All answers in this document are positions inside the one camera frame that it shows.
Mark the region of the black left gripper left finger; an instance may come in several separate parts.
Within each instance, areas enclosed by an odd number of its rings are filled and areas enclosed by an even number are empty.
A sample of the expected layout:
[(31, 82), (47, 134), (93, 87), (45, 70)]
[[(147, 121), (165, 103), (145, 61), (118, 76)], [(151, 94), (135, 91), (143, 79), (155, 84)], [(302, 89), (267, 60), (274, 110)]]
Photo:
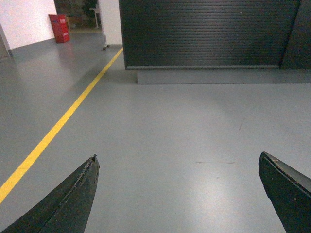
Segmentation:
[(93, 205), (99, 170), (97, 155), (93, 155), (3, 232), (83, 233)]

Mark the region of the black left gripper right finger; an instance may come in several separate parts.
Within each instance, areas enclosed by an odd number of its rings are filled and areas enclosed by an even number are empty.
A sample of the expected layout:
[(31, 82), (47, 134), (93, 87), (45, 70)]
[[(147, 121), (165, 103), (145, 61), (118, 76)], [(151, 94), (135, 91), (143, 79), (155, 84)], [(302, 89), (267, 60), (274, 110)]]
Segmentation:
[(311, 179), (278, 158), (262, 152), (259, 176), (284, 229), (311, 231)]

